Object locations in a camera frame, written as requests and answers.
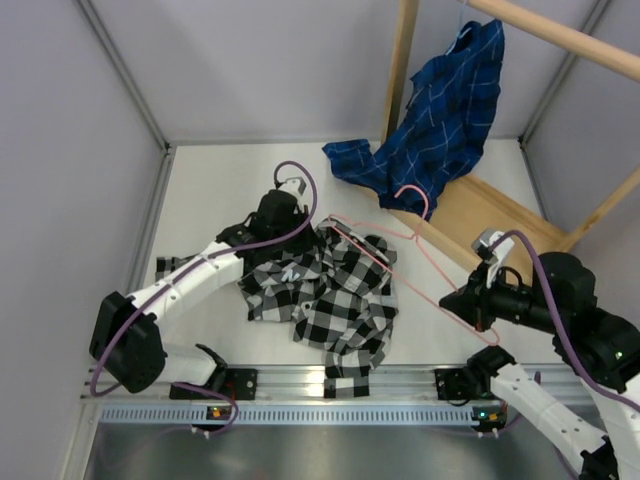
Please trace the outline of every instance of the blue plaid fabric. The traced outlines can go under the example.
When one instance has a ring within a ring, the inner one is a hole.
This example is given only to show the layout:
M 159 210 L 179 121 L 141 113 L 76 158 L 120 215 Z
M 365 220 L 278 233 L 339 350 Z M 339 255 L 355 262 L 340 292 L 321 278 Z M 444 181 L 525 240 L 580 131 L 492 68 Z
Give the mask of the blue plaid fabric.
M 504 56 L 502 22 L 469 22 L 447 55 L 431 59 L 412 78 L 402 124 L 371 154 L 369 142 L 328 143 L 323 150 L 337 178 L 375 190 L 380 206 L 422 214 L 415 184 L 429 197 L 429 216 L 445 184 L 478 163 L 496 114 Z

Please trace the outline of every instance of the wooden pole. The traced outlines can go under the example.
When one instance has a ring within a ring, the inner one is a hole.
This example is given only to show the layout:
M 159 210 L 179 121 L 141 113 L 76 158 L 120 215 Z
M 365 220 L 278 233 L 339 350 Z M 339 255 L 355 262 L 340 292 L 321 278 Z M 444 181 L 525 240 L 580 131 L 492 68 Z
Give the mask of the wooden pole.
M 634 188 L 640 185 L 640 167 L 627 177 L 627 179 L 620 184 L 614 192 L 607 197 L 607 199 L 600 204 L 594 212 L 589 215 L 589 218 L 576 228 L 573 232 L 567 235 L 563 240 L 558 243 L 555 250 L 559 252 L 568 252 L 584 235 L 593 228 L 602 218 L 609 213 L 613 208 L 618 205 L 624 197 L 626 197 Z
M 640 57 L 506 0 L 468 0 L 468 5 L 553 43 L 579 57 L 640 82 Z
M 396 38 L 393 42 L 393 54 L 391 57 L 391 76 L 385 104 L 385 124 L 382 130 L 382 142 L 389 138 L 398 126 L 400 108 L 402 106 L 402 93 L 407 79 L 409 53 L 411 52 L 411 42 L 416 27 L 419 4 L 419 0 L 400 0 Z

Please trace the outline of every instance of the white tabletop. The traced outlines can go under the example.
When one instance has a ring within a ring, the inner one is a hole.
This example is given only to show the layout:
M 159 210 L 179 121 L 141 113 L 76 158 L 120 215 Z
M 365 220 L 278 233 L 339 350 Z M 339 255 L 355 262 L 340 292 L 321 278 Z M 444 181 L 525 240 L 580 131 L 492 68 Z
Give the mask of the white tabletop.
M 155 257 L 186 256 L 203 249 L 225 227 L 255 211 L 262 195 L 273 188 L 272 172 L 284 160 L 296 160 L 313 174 L 319 189 L 316 225 L 329 213 L 377 223 L 404 233 L 409 229 L 350 185 L 331 175 L 321 143 L 246 144 L 179 147 L 146 283 L 154 278 Z M 517 143 L 487 143 L 477 173 L 485 181 L 530 208 L 535 207 Z M 292 167 L 284 176 L 297 175 Z M 409 241 L 387 238 L 398 251 L 395 270 L 437 301 L 451 288 Z M 467 273 L 425 242 L 429 252 L 459 285 Z M 385 364 L 464 363 L 485 344 L 437 308 L 396 281 L 400 313 L 395 319 L 391 350 Z M 290 324 L 248 322 L 247 307 L 236 285 L 228 285 L 189 312 L 169 339 L 180 344 L 204 343 L 232 364 L 321 364 L 323 352 L 292 340 Z M 501 345 L 522 363 L 559 363 L 551 337 L 507 322 L 496 322 Z

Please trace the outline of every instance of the wooden clothes rack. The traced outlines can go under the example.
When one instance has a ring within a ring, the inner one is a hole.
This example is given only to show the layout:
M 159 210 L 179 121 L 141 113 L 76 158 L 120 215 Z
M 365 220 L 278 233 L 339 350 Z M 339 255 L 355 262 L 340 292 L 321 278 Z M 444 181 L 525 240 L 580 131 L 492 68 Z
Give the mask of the wooden clothes rack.
M 467 4 L 520 30 L 553 43 L 576 55 L 596 62 L 611 71 L 640 82 L 640 57 L 582 32 L 533 13 L 507 0 L 468 0 Z M 385 141 L 396 129 L 409 53 L 416 24 L 419 0 L 400 0 L 394 41 L 391 75 L 385 107 Z M 538 253 L 569 251 L 596 223 L 620 203 L 638 184 L 640 167 L 573 232 L 565 232 L 513 201 L 473 174 L 449 183 L 438 198 L 438 208 L 430 222 L 424 222 L 422 237 L 467 270 L 473 270 L 478 257 L 471 243 L 488 227 L 500 230 L 518 229 L 532 241 Z M 371 198 L 376 194 L 360 188 Z M 401 222 L 415 228 L 422 221 L 418 215 L 390 211 Z M 516 245 L 509 265 L 530 281 L 531 261 L 522 245 Z

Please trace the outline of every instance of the clothes hanger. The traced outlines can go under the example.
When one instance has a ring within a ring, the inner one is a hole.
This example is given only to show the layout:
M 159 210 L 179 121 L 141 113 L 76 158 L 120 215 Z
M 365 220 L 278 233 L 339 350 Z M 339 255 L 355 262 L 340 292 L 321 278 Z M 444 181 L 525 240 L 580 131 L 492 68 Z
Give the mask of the clothes hanger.
M 462 6 L 460 7 L 460 13 L 458 14 L 458 29 L 456 30 L 456 39 L 453 41 L 449 49 L 445 52 L 445 55 L 449 55 L 451 52 L 453 52 L 453 49 L 456 48 L 456 44 L 458 43 L 458 40 L 460 40 L 462 37 L 464 37 L 467 33 L 471 31 L 471 27 L 465 29 L 464 32 L 460 31 L 462 30 L 462 23 L 464 21 L 464 11 L 467 7 L 468 1 L 469 0 L 464 0 L 464 2 L 462 2 Z
M 424 200 L 424 211 L 422 212 L 422 217 L 420 219 L 420 223 L 416 226 L 415 230 L 413 231 L 413 234 L 411 234 L 411 235 L 404 235 L 402 233 L 396 232 L 394 230 L 390 230 L 388 228 L 382 227 L 380 225 L 376 225 L 374 223 L 355 222 L 355 221 L 351 220 L 348 217 L 345 217 L 343 215 L 337 215 L 337 214 L 334 214 L 334 213 L 329 214 L 328 218 L 329 218 L 329 220 L 340 220 L 341 222 L 349 224 L 349 225 L 351 225 L 353 227 L 363 226 L 363 227 L 373 228 L 375 230 L 379 230 L 381 232 L 388 233 L 388 234 L 393 235 L 393 236 L 398 237 L 398 238 L 402 238 L 402 239 L 405 239 L 405 240 L 413 240 L 415 242 L 415 244 L 418 246 L 418 249 L 420 250 L 420 252 L 427 258 L 427 260 L 429 260 L 429 262 L 431 262 L 431 264 L 435 267 L 435 269 L 438 271 L 438 273 L 440 273 L 442 278 L 444 278 L 447 281 L 447 283 L 449 283 L 449 285 L 451 285 L 451 287 L 454 290 L 457 290 L 456 284 L 453 283 L 451 278 L 449 278 L 449 276 L 444 272 L 444 270 L 442 270 L 440 265 L 438 265 L 438 262 L 436 262 L 435 259 L 433 257 L 431 257 L 431 255 L 429 255 L 429 253 L 420 244 L 420 241 L 419 241 L 419 238 L 420 238 L 419 237 L 419 233 L 420 233 L 420 229 L 422 228 L 422 225 L 423 225 L 422 221 L 424 221 L 426 219 L 427 213 L 429 212 L 429 199 L 427 198 L 427 195 L 420 188 L 416 187 L 415 185 L 404 185 L 400 190 L 398 190 L 398 192 L 396 192 L 395 198 L 398 198 L 407 189 L 415 190 L 416 192 L 418 192 L 420 194 L 420 196 Z M 491 328 L 490 331 L 495 336 L 495 341 L 491 342 L 491 341 L 487 340 L 485 337 L 483 337 L 482 335 L 480 335 L 480 333 L 475 331 L 469 325 L 467 325 L 467 323 L 465 323 L 463 320 L 461 320 L 460 318 L 458 318 L 457 316 L 455 316 L 454 314 L 452 314 L 448 310 L 445 310 L 444 308 L 440 307 L 440 305 L 438 305 L 438 303 L 435 300 L 431 299 L 427 294 L 422 292 L 418 287 L 413 285 L 405 277 L 403 277 L 399 273 L 397 273 L 397 272 L 393 271 L 392 269 L 390 269 L 389 267 L 387 267 L 387 265 L 385 265 L 380 259 L 376 258 L 371 252 L 369 252 L 364 247 L 362 247 L 361 245 L 356 243 L 349 235 L 347 235 L 345 232 L 340 230 L 338 227 L 336 227 L 335 225 L 332 225 L 331 228 L 335 232 L 337 232 L 341 237 L 345 238 L 354 247 L 356 247 L 358 250 L 360 250 L 362 253 L 364 253 L 367 257 L 369 257 L 371 260 L 373 260 L 376 264 L 378 264 L 380 267 L 382 267 L 385 271 L 389 272 L 393 277 L 395 277 L 397 280 L 401 281 L 407 287 L 409 287 L 411 290 L 413 290 L 418 296 L 420 296 L 422 299 L 424 299 L 427 302 L 429 302 L 431 305 L 436 307 L 438 310 L 442 311 L 445 315 L 447 315 L 449 318 L 451 318 L 452 320 L 457 322 L 464 329 L 466 329 L 467 331 L 469 331 L 470 333 L 475 335 L 482 342 L 486 343 L 487 345 L 491 345 L 491 346 L 498 345 L 500 343 L 500 335 L 493 328 Z

